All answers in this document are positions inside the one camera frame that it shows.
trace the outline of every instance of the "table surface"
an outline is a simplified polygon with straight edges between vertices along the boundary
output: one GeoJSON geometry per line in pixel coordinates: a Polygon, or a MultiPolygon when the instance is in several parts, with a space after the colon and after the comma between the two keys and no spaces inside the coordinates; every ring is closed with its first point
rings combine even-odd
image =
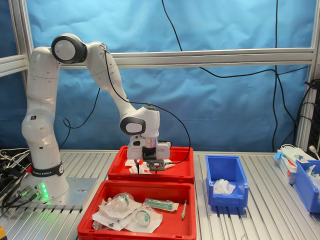
{"type": "MultiPolygon", "coordinates": [[[[19,207],[0,218],[9,240],[76,240],[77,226],[117,150],[62,150],[65,174],[97,178],[83,210],[19,207]]],[[[194,158],[198,240],[320,240],[320,214],[310,214],[271,153],[197,152],[194,158]],[[237,155],[249,183],[248,207],[210,207],[205,155],[237,155]]]]}

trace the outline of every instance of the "blue storage bin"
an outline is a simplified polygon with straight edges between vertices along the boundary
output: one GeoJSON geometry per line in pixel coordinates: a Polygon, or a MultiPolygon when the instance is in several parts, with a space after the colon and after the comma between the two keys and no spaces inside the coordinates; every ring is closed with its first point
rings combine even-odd
{"type": "Polygon", "coordinates": [[[320,213],[319,190],[314,186],[306,170],[315,165],[313,172],[320,174],[320,161],[308,160],[309,163],[300,163],[296,161],[296,175],[294,187],[299,194],[305,208],[310,213],[320,213]]]}
{"type": "Polygon", "coordinates": [[[206,155],[206,191],[211,206],[240,207],[248,205],[249,185],[238,156],[206,155]],[[232,194],[214,194],[217,180],[235,185],[232,194]]]}

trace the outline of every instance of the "red storage tray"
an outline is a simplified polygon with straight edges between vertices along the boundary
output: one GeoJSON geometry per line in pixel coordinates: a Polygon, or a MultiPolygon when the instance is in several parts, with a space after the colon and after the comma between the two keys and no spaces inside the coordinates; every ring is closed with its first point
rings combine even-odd
{"type": "Polygon", "coordinates": [[[195,240],[196,206],[195,189],[189,183],[173,182],[141,182],[141,181],[103,181],[86,210],[78,227],[79,240],[195,240]],[[126,229],[94,230],[92,214],[99,210],[102,199],[114,197],[116,194],[129,193],[134,200],[143,203],[145,198],[170,200],[179,203],[177,211],[170,212],[161,209],[154,210],[162,213],[162,222],[153,233],[131,232],[126,229]],[[181,220],[184,202],[187,200],[185,218],[181,220]]]}
{"type": "MultiPolygon", "coordinates": [[[[171,182],[171,183],[194,183],[194,151],[190,148],[190,153],[186,160],[176,164],[173,167],[167,168],[164,171],[151,172],[151,174],[132,174],[129,172],[130,166],[125,166],[127,161],[128,146],[122,146],[115,156],[113,163],[108,171],[109,180],[120,181],[147,181],[147,182],[171,182]]],[[[173,163],[183,160],[187,153],[188,147],[173,146],[170,148],[170,160],[173,163]]]]}

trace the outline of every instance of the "black cable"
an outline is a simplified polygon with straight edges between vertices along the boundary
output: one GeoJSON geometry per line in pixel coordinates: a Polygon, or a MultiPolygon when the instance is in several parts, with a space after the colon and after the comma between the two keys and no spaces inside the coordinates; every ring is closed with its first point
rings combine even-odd
{"type": "MultiPolygon", "coordinates": [[[[303,95],[303,98],[301,100],[301,103],[299,105],[299,108],[298,108],[298,111],[296,113],[296,117],[295,117],[295,123],[296,123],[296,126],[299,126],[299,122],[300,122],[300,114],[301,114],[301,111],[302,111],[302,107],[303,107],[303,103],[309,93],[309,91],[311,90],[311,85],[309,85],[308,89],[305,91],[305,94],[303,95]]],[[[295,143],[296,141],[296,138],[297,138],[297,129],[294,129],[294,133],[293,133],[293,143],[295,143]]]]}
{"type": "Polygon", "coordinates": [[[129,104],[142,104],[142,105],[154,106],[154,107],[156,107],[156,108],[158,108],[158,109],[161,109],[161,110],[163,110],[163,111],[171,114],[172,116],[174,116],[174,117],[182,124],[182,126],[183,126],[184,129],[185,129],[186,134],[188,135],[188,139],[189,139],[188,153],[187,153],[187,155],[185,156],[185,158],[184,158],[183,160],[181,160],[181,161],[179,161],[179,162],[171,162],[171,163],[167,163],[167,164],[179,164],[179,163],[182,163],[184,160],[186,160],[187,157],[189,156],[189,153],[190,153],[191,140],[190,140],[190,136],[189,136],[188,130],[187,130],[186,126],[184,125],[184,123],[183,123],[176,115],[174,115],[172,112],[170,112],[170,111],[168,111],[168,110],[166,110],[166,109],[164,109],[164,108],[162,108],[162,107],[160,107],[160,106],[157,106],[157,105],[154,105],[154,104],[151,104],[151,103],[145,103],[145,102],[128,101],[128,100],[124,99],[122,96],[120,96],[119,93],[116,91],[116,89],[115,89],[115,87],[114,87],[114,85],[113,85],[113,83],[112,83],[112,81],[111,81],[111,77],[110,77],[110,73],[109,73],[109,68],[108,68],[107,52],[106,52],[106,51],[104,52],[104,58],[105,58],[106,70],[107,70],[107,73],[108,73],[108,77],[109,77],[110,84],[111,84],[114,92],[118,95],[119,98],[121,98],[123,101],[125,101],[126,103],[129,103],[129,104]]]}
{"type": "Polygon", "coordinates": [[[306,101],[306,102],[304,102],[304,103],[302,103],[302,105],[305,105],[305,104],[312,104],[312,105],[316,105],[314,102],[310,102],[310,101],[306,101]]]}
{"type": "Polygon", "coordinates": [[[283,145],[283,144],[285,144],[285,142],[287,141],[287,139],[291,136],[291,134],[293,134],[294,133],[294,131],[292,130],[290,133],[289,133],[289,135],[283,140],[283,142],[281,143],[281,146],[283,145]]]}
{"type": "Polygon", "coordinates": [[[277,90],[277,77],[275,77],[275,84],[274,84],[274,91],[273,91],[273,100],[272,100],[272,109],[273,109],[273,115],[274,115],[274,120],[275,120],[275,128],[272,136],[272,152],[275,152],[275,136],[278,128],[278,119],[277,119],[277,114],[276,114],[276,109],[275,109],[275,99],[276,99],[276,90],[277,90]]]}
{"type": "Polygon", "coordinates": [[[88,119],[90,118],[91,114],[94,112],[94,110],[95,110],[95,108],[96,108],[96,104],[97,104],[97,100],[98,100],[99,93],[100,93],[100,88],[99,88],[98,93],[97,93],[97,95],[96,95],[96,97],[95,97],[95,101],[94,101],[94,105],[93,105],[92,111],[90,112],[89,116],[86,118],[86,120],[85,120],[80,126],[72,127],[71,124],[70,124],[70,121],[69,121],[67,118],[64,118],[64,119],[63,119],[63,124],[64,124],[67,128],[69,128],[69,130],[68,130],[68,134],[67,134],[64,142],[60,145],[59,148],[61,148],[61,147],[65,144],[65,142],[68,140],[68,137],[69,137],[69,135],[70,135],[71,129],[81,128],[81,127],[88,121],[88,119]]]}
{"type": "Polygon", "coordinates": [[[21,207],[23,205],[30,203],[31,201],[32,201],[32,199],[29,199],[28,201],[25,201],[25,202],[18,204],[18,205],[10,205],[10,206],[8,206],[8,208],[18,208],[18,207],[21,207]]]}
{"type": "Polygon", "coordinates": [[[304,119],[308,119],[310,122],[312,122],[313,123],[313,121],[312,121],[312,119],[311,118],[309,118],[309,117],[306,117],[306,116],[300,116],[300,118],[304,118],[304,119]]]}
{"type": "Polygon", "coordinates": [[[171,26],[172,26],[172,28],[173,28],[173,31],[174,31],[176,40],[178,41],[178,44],[179,44],[179,48],[180,48],[180,50],[181,50],[181,52],[182,52],[183,50],[182,50],[182,48],[181,48],[180,41],[179,41],[179,38],[178,38],[178,35],[177,35],[177,32],[176,32],[175,26],[174,26],[174,24],[172,23],[172,21],[171,21],[170,17],[168,16],[168,14],[167,14],[164,0],[162,0],[162,6],[163,6],[163,10],[164,10],[164,12],[165,12],[166,17],[168,18],[169,22],[171,23],[171,26]]]}
{"type": "Polygon", "coordinates": [[[298,68],[298,69],[295,69],[295,70],[291,70],[291,71],[286,71],[286,72],[283,72],[283,73],[279,73],[278,75],[293,73],[293,72],[295,72],[295,71],[299,71],[299,70],[301,70],[301,69],[306,69],[306,68],[308,68],[308,66],[304,66],[304,67],[301,67],[301,68],[298,68]]]}
{"type": "Polygon", "coordinates": [[[15,203],[16,201],[19,200],[19,198],[16,197],[14,200],[12,200],[11,202],[9,202],[9,203],[7,204],[7,201],[9,200],[9,198],[11,197],[11,195],[13,194],[13,192],[14,192],[18,187],[20,187],[20,183],[21,183],[22,179],[24,178],[24,176],[25,176],[25,174],[22,175],[22,176],[18,179],[17,184],[15,184],[15,186],[13,186],[13,187],[9,190],[9,192],[6,194],[6,196],[4,197],[4,199],[3,199],[2,203],[1,203],[1,208],[3,208],[3,209],[4,209],[4,208],[7,208],[8,205],[11,205],[11,204],[13,204],[13,203],[15,203]]]}
{"type": "MultiPolygon", "coordinates": [[[[171,26],[173,28],[173,31],[174,31],[174,34],[175,34],[175,38],[179,44],[179,48],[180,50],[183,52],[183,49],[181,47],[181,44],[180,44],[180,41],[179,41],[179,38],[178,38],[178,35],[177,35],[177,32],[176,32],[176,29],[175,29],[175,26],[173,25],[170,17],[168,16],[167,14],[167,11],[166,11],[166,8],[165,8],[165,3],[164,3],[164,0],[161,0],[162,1],[162,6],[163,6],[163,10],[165,12],[165,15],[166,17],[168,18],[169,22],[171,23],[171,26]]],[[[276,7],[275,7],[275,48],[278,47],[278,0],[276,0],[276,7]]],[[[226,79],[226,78],[236,78],[236,77],[245,77],[245,76],[251,76],[251,75],[255,75],[255,74],[259,74],[259,73],[263,73],[263,72],[267,72],[267,71],[272,71],[275,73],[275,85],[274,85],[274,92],[273,92],[273,103],[272,103],[272,109],[273,109],[273,114],[274,114],[274,119],[275,119],[275,129],[274,129],[274,133],[273,133],[273,137],[272,137],[272,151],[274,152],[274,141],[275,141],[275,135],[276,135],[276,131],[277,131],[277,128],[278,128],[278,120],[277,120],[277,115],[276,115],[276,110],[275,110],[275,99],[276,99],[276,88],[277,88],[277,80],[279,81],[279,84],[280,84],[280,88],[281,88],[281,94],[282,94],[282,100],[283,100],[283,106],[284,106],[284,109],[285,111],[288,113],[288,115],[290,116],[290,118],[292,119],[293,121],[293,127],[294,129],[296,129],[296,121],[294,120],[294,118],[292,117],[292,115],[289,113],[287,107],[286,107],[286,103],[285,103],[285,96],[284,96],[284,91],[283,91],[283,87],[282,87],[282,84],[281,84],[281,81],[280,81],[280,78],[279,78],[279,74],[277,72],[277,66],[275,66],[275,70],[274,69],[266,69],[266,70],[263,70],[263,71],[257,71],[257,72],[253,72],[253,73],[248,73],[248,74],[241,74],[241,75],[230,75],[230,76],[219,76],[219,75],[216,75],[214,73],[212,73],[211,71],[203,68],[203,67],[199,67],[200,69],[206,71],[207,73],[217,77],[217,78],[222,78],[222,79],[226,79]]],[[[284,72],[284,73],[281,73],[281,74],[286,74],[286,73],[291,73],[291,72],[294,72],[294,71],[298,71],[298,70],[301,70],[301,69],[304,69],[304,68],[307,68],[307,66],[305,67],[302,67],[302,68],[299,68],[299,69],[296,69],[296,70],[291,70],[291,71],[288,71],[288,72],[284,72]]]]}

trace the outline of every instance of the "sealed plastic bag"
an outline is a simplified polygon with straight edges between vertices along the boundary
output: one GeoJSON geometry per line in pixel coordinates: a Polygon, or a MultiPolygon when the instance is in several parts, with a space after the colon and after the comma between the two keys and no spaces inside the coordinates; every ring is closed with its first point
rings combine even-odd
{"type": "Polygon", "coordinates": [[[160,226],[162,218],[162,214],[146,205],[136,209],[123,223],[127,223],[125,229],[131,232],[153,233],[160,226]]]}
{"type": "Polygon", "coordinates": [[[120,193],[114,196],[106,206],[100,206],[100,210],[111,218],[124,219],[141,205],[141,203],[134,200],[131,194],[120,193]]]}

